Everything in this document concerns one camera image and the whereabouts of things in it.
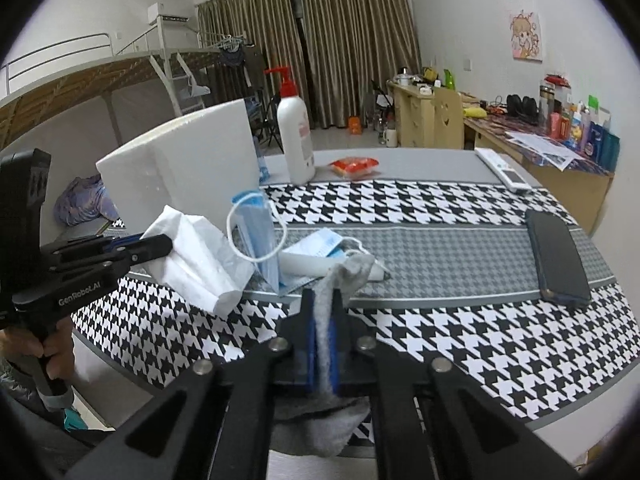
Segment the person left hand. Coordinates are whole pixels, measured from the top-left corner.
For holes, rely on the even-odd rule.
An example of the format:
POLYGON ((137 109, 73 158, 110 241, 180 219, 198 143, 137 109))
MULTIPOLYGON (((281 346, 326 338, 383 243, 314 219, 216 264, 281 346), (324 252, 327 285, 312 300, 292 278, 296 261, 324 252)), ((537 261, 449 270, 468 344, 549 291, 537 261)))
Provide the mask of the person left hand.
POLYGON ((70 380, 75 371, 73 328, 69 316, 62 318, 43 342, 24 328, 6 328, 1 331, 1 356, 24 372, 31 358, 47 358, 47 374, 51 379, 70 380))

